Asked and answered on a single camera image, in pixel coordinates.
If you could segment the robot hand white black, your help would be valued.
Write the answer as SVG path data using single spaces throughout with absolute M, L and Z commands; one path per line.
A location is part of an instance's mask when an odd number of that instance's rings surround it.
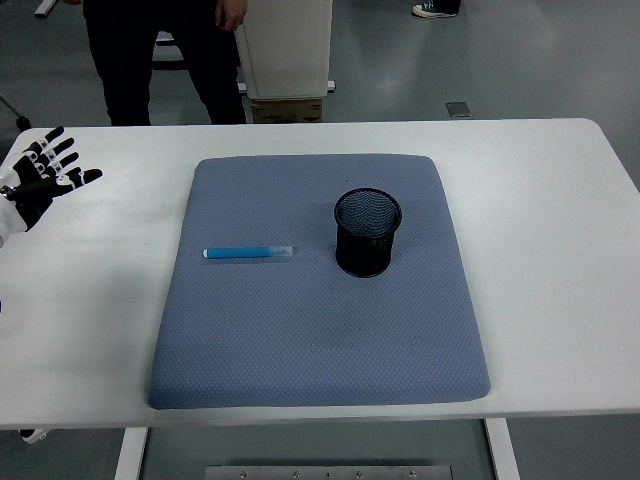
M 74 139 L 62 126 L 47 132 L 1 164 L 1 243 L 31 230 L 57 197 L 102 177 L 100 169 L 84 170 L 75 162 Z

